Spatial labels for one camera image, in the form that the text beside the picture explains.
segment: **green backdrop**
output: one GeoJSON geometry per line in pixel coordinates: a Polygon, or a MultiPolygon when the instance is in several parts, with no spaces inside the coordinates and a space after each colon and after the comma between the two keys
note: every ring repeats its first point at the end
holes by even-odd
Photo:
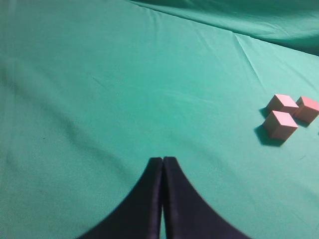
{"type": "Polygon", "coordinates": [[[319,57],[273,44],[318,53],[319,4],[170,2],[0,0],[0,238],[81,235],[165,155],[250,237],[319,237],[319,119],[259,127],[319,100],[319,57]]]}

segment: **cube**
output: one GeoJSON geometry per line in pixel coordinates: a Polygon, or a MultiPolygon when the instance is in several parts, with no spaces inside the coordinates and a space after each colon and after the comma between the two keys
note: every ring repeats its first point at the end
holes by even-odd
{"type": "Polygon", "coordinates": [[[263,127],[270,138],[287,140],[298,128],[298,125],[289,113],[271,111],[263,123],[263,127]]]}
{"type": "Polygon", "coordinates": [[[298,105],[290,96],[275,94],[268,103],[267,109],[269,112],[281,111],[293,115],[298,109],[298,105]]]}
{"type": "Polygon", "coordinates": [[[319,115],[319,103],[310,98],[301,96],[297,100],[298,110],[294,113],[294,117],[311,123],[319,115]]]}

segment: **green cloth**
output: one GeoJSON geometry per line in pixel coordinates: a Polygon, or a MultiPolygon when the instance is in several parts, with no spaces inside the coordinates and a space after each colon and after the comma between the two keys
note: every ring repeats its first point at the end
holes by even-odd
{"type": "Polygon", "coordinates": [[[318,238],[319,119],[258,126],[276,93],[319,100],[319,57],[157,7],[0,1],[0,238],[81,235],[165,155],[250,237],[318,238]]]}

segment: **pink cube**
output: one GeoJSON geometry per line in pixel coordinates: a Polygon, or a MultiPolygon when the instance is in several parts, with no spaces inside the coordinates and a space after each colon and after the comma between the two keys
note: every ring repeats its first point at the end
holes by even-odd
{"type": "Polygon", "coordinates": [[[267,130],[270,138],[287,140],[295,132],[298,125],[289,113],[271,111],[263,127],[267,130]]]}
{"type": "Polygon", "coordinates": [[[311,123],[319,115],[319,104],[317,101],[301,96],[296,103],[299,108],[295,112],[294,117],[297,119],[311,123]]]}
{"type": "Polygon", "coordinates": [[[281,111],[293,115],[293,113],[298,109],[298,105],[290,96],[275,94],[268,103],[267,109],[269,112],[281,111]]]}

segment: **foam block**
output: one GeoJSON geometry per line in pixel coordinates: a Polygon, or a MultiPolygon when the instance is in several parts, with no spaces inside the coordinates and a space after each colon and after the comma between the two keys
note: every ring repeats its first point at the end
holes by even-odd
{"type": "Polygon", "coordinates": [[[270,138],[287,140],[298,128],[298,125],[289,113],[271,111],[263,123],[263,127],[267,130],[270,138]]]}
{"type": "Polygon", "coordinates": [[[299,108],[294,117],[307,123],[311,123],[319,115],[319,103],[310,98],[301,96],[297,100],[299,108]]]}
{"type": "Polygon", "coordinates": [[[281,111],[293,115],[298,109],[298,105],[290,96],[275,94],[268,103],[267,109],[269,112],[281,111]]]}

